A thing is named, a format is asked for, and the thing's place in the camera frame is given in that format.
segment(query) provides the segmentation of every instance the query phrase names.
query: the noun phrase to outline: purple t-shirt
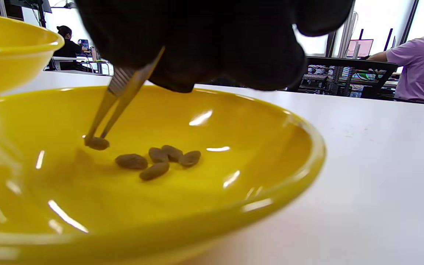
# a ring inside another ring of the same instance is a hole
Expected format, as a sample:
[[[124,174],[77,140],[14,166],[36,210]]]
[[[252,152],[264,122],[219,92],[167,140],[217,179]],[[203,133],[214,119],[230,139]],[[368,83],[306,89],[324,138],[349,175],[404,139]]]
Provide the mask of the purple t-shirt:
[[[403,66],[395,97],[424,102],[424,37],[387,51],[390,63]]]

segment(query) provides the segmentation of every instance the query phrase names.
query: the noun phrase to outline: bowl rim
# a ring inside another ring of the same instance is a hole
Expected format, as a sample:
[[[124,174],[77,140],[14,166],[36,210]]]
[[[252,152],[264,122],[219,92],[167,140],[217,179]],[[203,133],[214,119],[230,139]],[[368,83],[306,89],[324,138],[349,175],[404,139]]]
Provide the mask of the bowl rim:
[[[40,30],[41,32],[45,31],[54,39],[54,41],[52,42],[47,42],[43,44],[15,46],[15,47],[0,47],[0,55],[51,52],[51,51],[56,51],[60,49],[64,45],[64,40],[60,34],[52,32],[51,30],[48,30],[46,28],[31,25],[29,23],[19,21],[19,20],[13,20],[12,18],[8,18],[8,17],[0,17],[0,20],[6,20],[6,22],[10,22],[10,23],[17,23],[17,24],[20,24],[22,27],[32,27],[34,29]]]
[[[105,88],[106,86],[78,87],[70,90]],[[0,97],[0,101],[54,91],[66,91],[66,89],[12,94]],[[0,233],[0,247],[17,248],[19,253],[11,260],[0,260],[0,264],[14,261],[24,264],[51,264],[63,261],[97,263],[145,258],[158,253],[181,250],[190,245],[216,240],[275,213],[302,194],[316,179],[325,161],[326,147],[323,137],[305,119],[280,106],[253,97],[209,89],[194,89],[194,92],[239,96],[284,112],[289,117],[288,122],[300,126],[309,135],[312,146],[308,159],[293,175],[285,177],[284,181],[255,197],[203,213],[142,225],[141,229],[131,227],[115,233],[81,235]],[[158,242],[156,238],[162,238],[163,241]]]

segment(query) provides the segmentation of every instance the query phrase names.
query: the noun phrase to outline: black hair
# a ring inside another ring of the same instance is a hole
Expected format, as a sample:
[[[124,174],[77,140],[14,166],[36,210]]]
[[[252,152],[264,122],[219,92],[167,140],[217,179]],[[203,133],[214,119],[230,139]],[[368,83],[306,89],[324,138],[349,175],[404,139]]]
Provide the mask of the black hair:
[[[71,34],[71,28],[67,26],[59,26],[57,27],[57,30],[59,30],[59,34],[62,35],[62,37],[65,37],[67,34]]]

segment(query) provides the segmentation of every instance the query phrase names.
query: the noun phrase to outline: white table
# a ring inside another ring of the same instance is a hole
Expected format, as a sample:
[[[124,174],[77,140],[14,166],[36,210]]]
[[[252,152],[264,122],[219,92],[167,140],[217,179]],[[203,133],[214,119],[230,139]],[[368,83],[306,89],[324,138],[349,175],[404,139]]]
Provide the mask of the white table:
[[[107,65],[107,71],[108,74],[111,74],[111,70],[109,68],[109,63],[107,61],[104,60],[99,60],[99,61],[89,61],[88,57],[60,57],[60,56],[53,56],[52,57],[53,62],[54,62],[54,67],[55,70],[60,71],[60,63],[70,63],[73,61],[81,61],[81,63],[85,63],[85,64],[96,64],[98,67],[98,71],[100,74],[102,74],[102,64],[106,64]]]
[[[44,72],[9,93],[109,80]],[[283,211],[182,265],[424,265],[424,105],[197,87],[295,112],[321,132],[328,159]]]

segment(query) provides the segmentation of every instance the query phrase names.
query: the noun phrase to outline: black shirt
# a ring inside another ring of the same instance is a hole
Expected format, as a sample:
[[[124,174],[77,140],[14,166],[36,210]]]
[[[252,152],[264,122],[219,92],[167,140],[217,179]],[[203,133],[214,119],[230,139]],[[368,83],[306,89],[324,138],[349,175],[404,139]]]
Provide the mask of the black shirt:
[[[59,57],[72,57],[76,58],[76,54],[81,52],[81,46],[72,42],[71,40],[65,39],[65,44],[63,47],[61,47],[60,50],[56,50],[53,55],[59,56]],[[63,62],[60,63],[60,69],[61,70],[75,70],[78,66],[78,63],[76,61],[73,61],[72,63],[69,62]]]
[[[81,52],[81,46],[72,42],[71,40],[65,39],[65,44],[60,50],[53,53],[54,56],[59,57],[73,57],[76,58],[76,54]]]

